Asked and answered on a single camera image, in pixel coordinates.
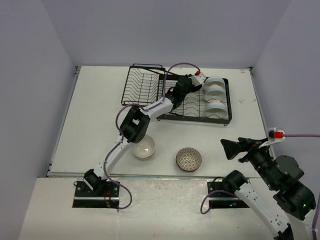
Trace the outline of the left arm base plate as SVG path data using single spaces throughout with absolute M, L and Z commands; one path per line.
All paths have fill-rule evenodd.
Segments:
M 118 209 L 119 187 L 106 181 L 96 190 L 91 190 L 84 181 L 73 183 L 75 192 L 73 197 L 73 208 L 81 209 Z

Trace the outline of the beige bowl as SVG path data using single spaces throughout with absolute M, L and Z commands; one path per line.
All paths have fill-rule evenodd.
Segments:
M 156 143 L 149 135 L 145 135 L 139 143 L 134 144 L 132 147 L 133 155 L 140 160 L 146 160 L 150 158 L 155 151 Z

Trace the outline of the brown patterned bowl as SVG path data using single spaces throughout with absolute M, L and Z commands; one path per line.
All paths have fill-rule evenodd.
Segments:
M 202 164 L 202 156 L 198 150 L 192 147 L 180 149 L 175 157 L 176 165 L 184 172 L 194 172 Z

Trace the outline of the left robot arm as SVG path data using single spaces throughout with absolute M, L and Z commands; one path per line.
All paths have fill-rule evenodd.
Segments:
M 86 190 L 92 196 L 97 197 L 103 193 L 103 180 L 109 177 L 109 173 L 115 167 L 117 162 L 122 158 L 124 153 L 134 144 L 143 140 L 152 119 L 169 113 L 177 109 L 185 97 L 202 88 L 206 77 L 199 73 L 198 75 L 183 75 L 171 87 L 162 98 L 151 105 L 142 107 L 132 103 L 124 106 L 130 108 L 123 122 L 116 125 L 119 131 L 114 147 L 107 153 L 102 162 L 94 168 L 85 172 L 83 181 L 86 184 Z

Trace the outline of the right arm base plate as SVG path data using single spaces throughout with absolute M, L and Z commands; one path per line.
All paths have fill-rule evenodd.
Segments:
M 226 191 L 223 186 L 222 178 L 214 178 L 207 181 L 207 191 Z M 211 209 L 245 209 L 249 206 L 240 198 L 231 196 L 225 192 L 215 192 L 208 197 L 209 207 Z

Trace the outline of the white bowl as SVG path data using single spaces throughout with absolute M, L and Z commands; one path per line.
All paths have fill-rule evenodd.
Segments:
M 209 86 L 204 91 L 204 100 L 206 102 L 211 102 L 211 101 L 222 102 L 226 97 L 227 95 L 226 95 L 225 89 L 217 84 L 213 84 Z
M 224 118 L 228 115 L 228 109 L 222 102 L 216 100 L 207 103 L 204 109 L 204 115 L 206 117 L 215 116 Z
M 209 88 L 212 85 L 218 85 L 222 88 L 225 88 L 225 81 L 223 78 L 221 78 L 219 76 L 208 77 L 204 82 L 204 87 Z

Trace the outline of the white bowl back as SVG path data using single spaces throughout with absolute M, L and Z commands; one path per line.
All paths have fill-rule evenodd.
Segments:
M 209 88 L 212 85 L 218 85 L 222 88 L 225 88 L 225 81 L 223 78 L 221 78 L 219 76 L 208 77 L 204 82 L 204 87 Z

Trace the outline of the white bowl front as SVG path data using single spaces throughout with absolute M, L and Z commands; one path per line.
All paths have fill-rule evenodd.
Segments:
M 215 116 L 224 118 L 228 115 L 228 109 L 222 102 L 216 100 L 207 103 L 204 109 L 204 115 L 206 117 Z

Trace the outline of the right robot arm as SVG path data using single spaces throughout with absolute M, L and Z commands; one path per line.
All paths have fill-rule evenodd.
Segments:
M 234 159 L 245 152 L 240 163 L 250 163 L 267 185 L 277 205 L 288 219 L 279 216 L 255 191 L 249 180 L 238 170 L 223 178 L 223 191 L 227 196 L 240 198 L 265 224 L 275 240 L 318 240 L 317 218 L 320 209 L 313 192 L 300 178 L 304 175 L 297 161 L 290 156 L 270 155 L 267 139 L 221 139 L 226 158 Z

